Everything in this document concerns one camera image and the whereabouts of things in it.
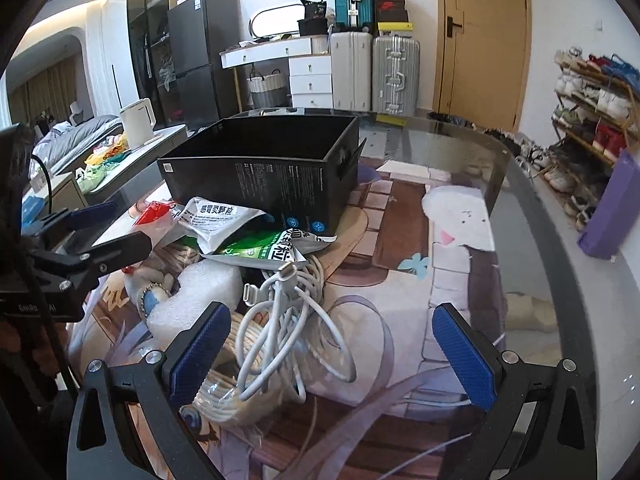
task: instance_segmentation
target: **kettle handle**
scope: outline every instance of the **kettle handle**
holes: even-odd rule
[[[156,126],[156,115],[154,114],[154,109],[151,106],[151,101],[148,97],[144,98],[142,101],[145,104],[146,114],[149,116],[149,123],[153,128],[154,126]]]

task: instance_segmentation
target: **door frame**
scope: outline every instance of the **door frame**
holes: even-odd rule
[[[516,121],[513,125],[513,133],[518,131],[520,126],[520,118],[522,116],[522,107],[524,105],[524,97],[527,91],[527,79],[529,78],[529,63],[531,56],[531,0],[525,0],[526,5],[526,33],[525,33],[525,51],[524,65],[522,67],[522,79],[520,83],[520,96],[518,98],[518,106],[516,108]],[[436,75],[433,83],[433,110],[440,111],[440,97],[442,95],[442,79],[444,74],[444,44],[447,29],[446,17],[446,0],[438,0],[438,37],[436,46]]]

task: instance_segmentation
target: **drawer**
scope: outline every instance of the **drawer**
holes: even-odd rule
[[[294,108],[333,108],[334,96],[331,94],[293,94]]]
[[[311,38],[295,38],[293,40],[271,41],[254,46],[239,48],[220,54],[222,68],[257,63],[280,57],[304,56],[311,54]]]
[[[330,74],[331,56],[303,56],[289,58],[290,75]]]
[[[330,94],[331,74],[293,75],[289,78],[292,94]]]

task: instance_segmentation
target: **wooden door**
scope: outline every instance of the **wooden door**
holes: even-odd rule
[[[527,0],[444,0],[434,110],[517,130],[529,64],[528,16]]]

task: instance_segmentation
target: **green and white packet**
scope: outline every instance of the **green and white packet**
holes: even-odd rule
[[[161,246],[190,236],[196,238],[203,255],[211,254],[249,220],[260,215],[264,212],[259,209],[212,202],[196,196],[175,218],[174,227],[162,238]]]
[[[277,270],[286,262],[302,267],[306,264],[303,253],[319,251],[335,240],[335,237],[319,237],[298,229],[282,232],[247,233],[228,246],[222,246],[215,254],[203,254],[205,258],[240,267]]]

